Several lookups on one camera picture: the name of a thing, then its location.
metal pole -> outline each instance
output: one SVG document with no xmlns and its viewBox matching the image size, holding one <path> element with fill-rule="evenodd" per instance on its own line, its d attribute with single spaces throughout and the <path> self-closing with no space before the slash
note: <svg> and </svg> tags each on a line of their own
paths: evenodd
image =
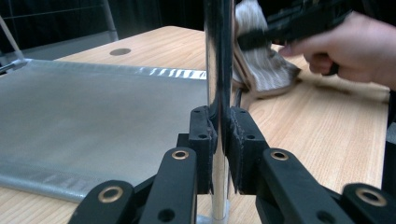
<svg viewBox="0 0 396 224">
<path fill-rule="evenodd" d="M 18 47 L 17 42 L 14 39 L 14 36 L 12 36 L 11 32 L 9 31 L 6 22 L 3 20 L 3 18 L 0 16 L 0 26 L 3 29 L 4 33 L 6 34 L 6 37 L 11 44 L 12 48 L 14 48 L 14 53 L 17 56 L 17 59 L 20 61 L 20 63 L 25 62 L 25 58 L 22 54 L 22 51 L 20 50 L 20 47 Z"/>
<path fill-rule="evenodd" d="M 233 0 L 205 0 L 206 72 L 209 116 L 218 133 L 213 156 L 213 223 L 228 218 L 229 166 L 225 158 L 233 75 Z"/>
<path fill-rule="evenodd" d="M 113 16 L 111 14 L 110 5 L 107 0 L 103 0 L 103 9 L 105 11 L 106 22 L 108 31 L 110 32 L 111 41 L 115 42 L 119 40 L 119 35 L 117 34 L 116 25 L 114 25 Z"/>
<path fill-rule="evenodd" d="M 9 63 L 9 64 L 7 64 L 5 66 L 0 67 L 0 76 L 1 76 L 1 73 L 6 72 L 9 69 L 12 69 L 13 67 L 15 67 L 14 63 Z"/>
</svg>

black cable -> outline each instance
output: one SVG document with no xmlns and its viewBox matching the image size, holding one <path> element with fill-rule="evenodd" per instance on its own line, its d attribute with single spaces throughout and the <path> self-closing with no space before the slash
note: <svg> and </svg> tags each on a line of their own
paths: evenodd
<svg viewBox="0 0 396 224">
<path fill-rule="evenodd" d="M 233 106 L 241 107 L 241 100 L 242 100 L 242 90 L 238 88 L 236 89 L 235 97 L 233 98 Z"/>
</svg>

metal rivet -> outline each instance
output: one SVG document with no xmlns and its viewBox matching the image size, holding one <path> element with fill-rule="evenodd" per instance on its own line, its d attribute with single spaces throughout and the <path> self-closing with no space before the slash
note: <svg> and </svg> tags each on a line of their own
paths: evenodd
<svg viewBox="0 0 396 224">
<path fill-rule="evenodd" d="M 381 194 L 370 189 L 356 189 L 356 195 L 358 195 L 362 201 L 373 206 L 383 207 L 387 205 L 387 200 Z"/>
<path fill-rule="evenodd" d="M 115 190 L 116 194 L 111 195 L 111 196 L 106 196 L 106 193 L 108 193 L 111 190 Z M 118 186 L 111 186 L 103 189 L 98 196 L 99 202 L 101 203 L 114 203 L 116 200 L 118 200 L 122 196 L 123 190 L 122 188 Z"/>
<path fill-rule="evenodd" d="M 279 161 L 286 161 L 289 159 L 289 156 L 287 154 L 280 151 L 271 152 L 271 157 Z"/>
<path fill-rule="evenodd" d="M 184 150 L 178 150 L 172 153 L 172 157 L 176 160 L 185 160 L 189 157 L 189 152 Z"/>
</svg>

wooden table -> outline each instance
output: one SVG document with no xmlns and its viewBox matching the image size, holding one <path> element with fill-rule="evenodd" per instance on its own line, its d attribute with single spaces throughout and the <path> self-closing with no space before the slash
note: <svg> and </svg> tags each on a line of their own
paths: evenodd
<svg viewBox="0 0 396 224">
<path fill-rule="evenodd" d="M 112 56 L 114 49 L 131 52 Z M 163 27 L 59 60 L 205 70 L 205 34 Z M 352 182 L 379 188 L 389 90 L 314 76 L 302 57 L 289 60 L 303 69 L 294 89 L 264 100 L 243 97 L 242 105 L 248 106 L 269 145 L 294 153 L 320 184 L 335 191 Z M 229 223 L 261 223 L 253 196 L 234 195 L 232 190 L 230 202 Z M 66 223 L 76 206 L 0 188 L 1 223 Z M 210 209 L 210 196 L 199 196 L 198 214 L 210 216 Z"/>
</svg>

human hand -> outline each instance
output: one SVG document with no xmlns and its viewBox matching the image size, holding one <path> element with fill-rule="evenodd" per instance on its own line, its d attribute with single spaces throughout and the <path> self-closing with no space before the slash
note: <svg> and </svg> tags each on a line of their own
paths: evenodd
<svg viewBox="0 0 396 224">
<path fill-rule="evenodd" d="M 292 42 L 279 53 L 303 54 L 313 73 L 327 74 L 338 63 L 339 77 L 396 89 L 396 28 L 357 12 L 334 29 Z"/>
</svg>

